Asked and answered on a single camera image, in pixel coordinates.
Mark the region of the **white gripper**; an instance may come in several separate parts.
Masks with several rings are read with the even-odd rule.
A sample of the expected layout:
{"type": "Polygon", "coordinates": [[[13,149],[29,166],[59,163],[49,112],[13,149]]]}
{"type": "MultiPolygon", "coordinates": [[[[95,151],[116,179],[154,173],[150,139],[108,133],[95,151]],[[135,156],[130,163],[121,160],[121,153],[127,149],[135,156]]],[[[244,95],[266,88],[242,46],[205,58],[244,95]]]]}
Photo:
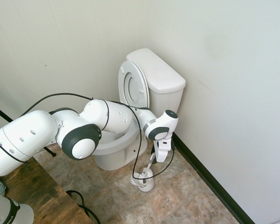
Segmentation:
{"type": "Polygon", "coordinates": [[[164,162],[168,152],[171,150],[171,138],[155,140],[154,150],[150,157],[150,163],[156,164],[157,162],[164,162]]]}

